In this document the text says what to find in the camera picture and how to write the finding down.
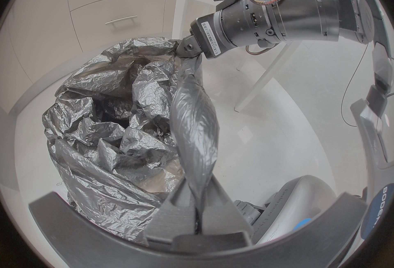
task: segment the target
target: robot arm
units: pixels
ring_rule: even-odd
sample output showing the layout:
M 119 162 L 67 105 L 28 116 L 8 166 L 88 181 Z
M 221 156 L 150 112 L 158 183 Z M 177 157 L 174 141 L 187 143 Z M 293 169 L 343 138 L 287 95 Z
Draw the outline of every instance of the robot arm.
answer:
M 368 43 L 373 40 L 372 12 L 366 0 L 215 0 L 216 12 L 196 19 L 177 55 L 204 52 L 217 58 L 239 46 L 272 48 L 282 41 L 337 41 L 339 35 Z

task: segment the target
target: tile floor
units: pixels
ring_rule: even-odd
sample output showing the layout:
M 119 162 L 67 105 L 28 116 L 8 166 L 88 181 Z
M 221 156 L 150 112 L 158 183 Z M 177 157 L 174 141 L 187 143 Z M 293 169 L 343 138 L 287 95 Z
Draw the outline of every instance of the tile floor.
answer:
M 276 79 L 240 113 L 234 111 L 235 104 L 263 74 L 275 52 L 250 57 L 241 71 L 236 66 L 245 55 L 242 48 L 203 60 L 204 87 L 221 128 L 214 174 L 232 199 L 261 204 L 284 183 L 305 174 L 320 177 L 337 194 L 345 190 L 360 193 L 366 186 L 357 128 L 347 126 L 340 115 L 346 79 L 352 76 L 363 48 L 342 50 L 349 45 L 346 40 L 330 44 L 336 49 L 323 45 L 302 44 Z M 360 74 L 371 70 L 371 50 L 349 86 L 347 108 L 365 97 L 371 84 L 370 78 Z M 41 123 L 42 113 L 53 104 L 63 80 L 44 90 L 19 114 L 15 131 L 15 143 L 23 144 L 15 150 L 19 192 L 0 187 L 3 194 L 7 192 L 7 206 L 27 238 L 55 267 L 66 265 L 44 240 L 27 206 L 53 190 L 66 197 L 49 158 Z M 344 115 L 351 122 L 351 114 L 345 111 Z

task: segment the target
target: black connector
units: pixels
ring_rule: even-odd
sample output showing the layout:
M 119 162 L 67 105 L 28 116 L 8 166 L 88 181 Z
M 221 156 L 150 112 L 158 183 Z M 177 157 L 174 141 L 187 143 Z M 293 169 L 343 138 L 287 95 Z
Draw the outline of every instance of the black connector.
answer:
M 250 17 L 252 18 L 254 28 L 258 28 L 259 24 L 257 23 L 256 15 L 254 13 L 250 13 Z

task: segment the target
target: white floor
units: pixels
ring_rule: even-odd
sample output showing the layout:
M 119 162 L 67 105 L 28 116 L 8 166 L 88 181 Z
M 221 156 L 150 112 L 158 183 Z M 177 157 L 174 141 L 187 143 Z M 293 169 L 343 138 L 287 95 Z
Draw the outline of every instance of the white floor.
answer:
M 232 199 L 262 204 L 287 181 L 306 174 L 320 177 L 338 194 L 344 190 L 361 193 L 366 186 L 362 145 L 357 128 L 342 121 L 340 102 L 363 50 L 357 47 L 357 52 L 347 53 L 351 58 L 345 61 L 340 55 L 346 44 L 334 44 L 339 50 L 334 56 L 324 44 L 302 44 L 275 77 L 278 81 L 271 80 L 240 113 L 234 111 L 235 104 L 263 74 L 272 56 L 259 56 L 259 62 L 250 57 L 241 71 L 236 66 L 245 54 L 242 48 L 203 60 L 204 87 L 221 128 L 214 174 Z M 360 66 L 365 72 L 372 70 L 370 50 L 367 53 Z M 356 78 L 344 109 L 357 95 L 365 97 L 364 89 L 371 85 L 369 79 Z M 27 207 L 53 190 L 66 197 L 41 123 L 42 113 L 53 104 L 63 80 L 44 90 L 19 114 L 15 169 L 20 191 L 0 186 L 12 216 L 54 267 L 66 265 L 41 235 Z M 350 112 L 345 110 L 344 116 L 353 123 Z

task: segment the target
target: metal handle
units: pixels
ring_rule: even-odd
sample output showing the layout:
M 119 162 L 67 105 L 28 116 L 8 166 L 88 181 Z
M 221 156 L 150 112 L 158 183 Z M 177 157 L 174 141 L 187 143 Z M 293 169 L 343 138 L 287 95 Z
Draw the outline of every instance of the metal handle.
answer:
M 109 25 L 109 24 L 113 24 L 113 23 L 116 23 L 116 22 L 120 22 L 120 21 L 122 21 L 122 20 L 132 19 L 132 18 L 136 18 L 136 17 L 137 17 L 137 15 L 129 16 L 129 17 L 123 17 L 123 18 L 120 18 L 120 19 L 111 20 L 110 22 L 107 22 L 107 23 L 105 23 L 105 24 L 106 24 L 106 25 Z

